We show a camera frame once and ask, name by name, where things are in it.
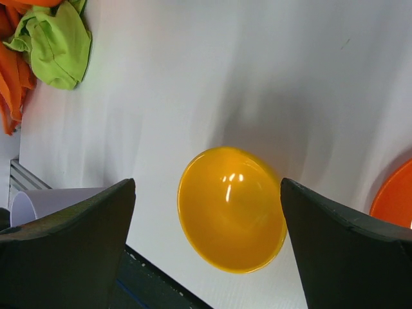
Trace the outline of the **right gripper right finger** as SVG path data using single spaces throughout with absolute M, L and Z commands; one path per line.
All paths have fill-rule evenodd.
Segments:
M 309 308 L 411 308 L 411 229 L 289 178 L 281 204 Z

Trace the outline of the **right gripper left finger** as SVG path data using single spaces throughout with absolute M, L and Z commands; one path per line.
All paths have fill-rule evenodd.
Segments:
M 109 308 L 135 207 L 122 180 L 1 231 L 1 308 Z

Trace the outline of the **orange cloth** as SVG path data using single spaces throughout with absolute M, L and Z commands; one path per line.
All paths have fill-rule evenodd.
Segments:
M 52 8 L 60 1 L 1 1 L 1 41 L 11 37 L 23 15 L 33 6 Z M 1 43 L 1 120 L 11 136 L 22 121 L 28 91 L 36 85 L 34 74 L 18 51 Z

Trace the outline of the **lime green cloth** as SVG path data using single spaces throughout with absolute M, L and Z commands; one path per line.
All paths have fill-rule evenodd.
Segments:
M 39 80 L 57 89 L 73 90 L 85 76 L 92 43 L 83 19 L 86 3 L 32 6 L 3 42 L 23 54 Z

